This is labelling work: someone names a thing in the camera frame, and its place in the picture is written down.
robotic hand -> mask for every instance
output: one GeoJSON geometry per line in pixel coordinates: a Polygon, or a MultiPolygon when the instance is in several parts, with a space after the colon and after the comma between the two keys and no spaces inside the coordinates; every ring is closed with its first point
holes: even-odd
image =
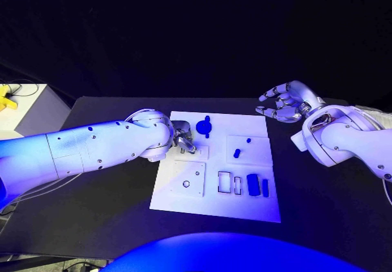
{"type": "Polygon", "coordinates": [[[385,129],[356,107],[328,106],[300,81],[274,87],[260,101],[274,95],[280,95],[277,110],[266,107],[256,110],[286,123],[297,122],[306,116],[303,130],[292,137],[299,149],[309,150],[329,167],[356,156],[375,175],[392,182],[392,129],[385,129]]]}
{"type": "Polygon", "coordinates": [[[0,141],[0,209],[45,183],[139,156],[156,162],[178,145],[197,152],[191,125],[153,109],[135,112],[124,121],[0,141]]]}

white puzzle board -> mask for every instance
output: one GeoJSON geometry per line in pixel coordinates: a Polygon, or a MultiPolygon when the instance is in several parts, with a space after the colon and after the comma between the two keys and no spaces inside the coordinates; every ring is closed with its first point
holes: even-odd
{"type": "Polygon", "coordinates": [[[198,152],[182,154],[179,146],[171,148],[159,163],[150,209],[280,223],[266,117],[172,112],[171,120],[189,122],[198,152]],[[197,131],[197,124],[207,116],[212,124],[209,138],[197,131]],[[234,158],[237,149],[241,149],[238,159],[234,158]],[[231,193],[218,191],[218,172],[231,173],[231,193]],[[257,174],[260,179],[260,196],[248,193],[250,174],[257,174]],[[235,194],[235,177],[241,178],[241,195],[235,194]],[[269,180],[269,197],[263,196],[263,179],[269,180]]]}

black table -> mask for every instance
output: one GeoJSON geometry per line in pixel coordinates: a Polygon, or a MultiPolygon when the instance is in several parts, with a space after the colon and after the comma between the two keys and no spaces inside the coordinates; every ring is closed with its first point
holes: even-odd
{"type": "MultiPolygon", "coordinates": [[[[140,108],[168,116],[171,111],[256,114],[257,105],[257,99],[83,97],[64,128],[123,120],[140,108]]],[[[267,127],[282,223],[150,210],[159,163],[137,158],[21,202],[0,235],[0,252],[117,258],[166,237],[238,232],[303,245],[368,270],[390,270],[392,207],[381,179],[358,159],[328,168],[297,150],[290,136],[302,122],[267,119],[267,127]]]]}

white board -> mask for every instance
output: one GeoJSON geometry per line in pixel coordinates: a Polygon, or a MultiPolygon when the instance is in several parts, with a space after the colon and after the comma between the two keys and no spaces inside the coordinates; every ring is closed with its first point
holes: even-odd
{"type": "Polygon", "coordinates": [[[201,147],[201,151],[192,155],[189,153],[182,154],[181,147],[171,148],[166,159],[159,163],[150,208],[153,210],[280,222],[266,117],[172,112],[171,119],[189,122],[194,143],[201,147]],[[197,124],[205,119],[207,115],[211,116],[212,124],[209,138],[197,131],[197,124]],[[238,159],[234,158],[234,150],[237,149],[243,150],[238,159]],[[204,170],[197,170],[197,167],[205,170],[204,179],[201,176],[204,170]],[[231,193],[218,191],[218,172],[231,173],[231,193]],[[261,180],[269,180],[269,197],[264,197],[263,194],[260,196],[250,195],[247,182],[250,174],[258,176],[261,191],[261,180]],[[241,178],[241,195],[235,193],[238,192],[235,190],[238,186],[235,177],[241,178]]]}

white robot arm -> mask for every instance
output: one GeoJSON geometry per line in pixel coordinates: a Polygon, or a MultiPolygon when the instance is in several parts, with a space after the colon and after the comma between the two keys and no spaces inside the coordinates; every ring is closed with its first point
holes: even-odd
{"type": "Polygon", "coordinates": [[[0,141],[0,209],[37,186],[139,156],[165,159],[172,146],[195,153],[191,126],[143,109],[126,121],[0,141]]]}
{"type": "Polygon", "coordinates": [[[260,101],[277,94],[279,109],[256,110],[282,122],[297,122],[306,116],[303,130],[292,137],[299,149],[309,150],[329,167],[356,156],[375,175],[392,182],[392,129],[356,107],[328,106],[300,81],[273,88],[260,101]]]}

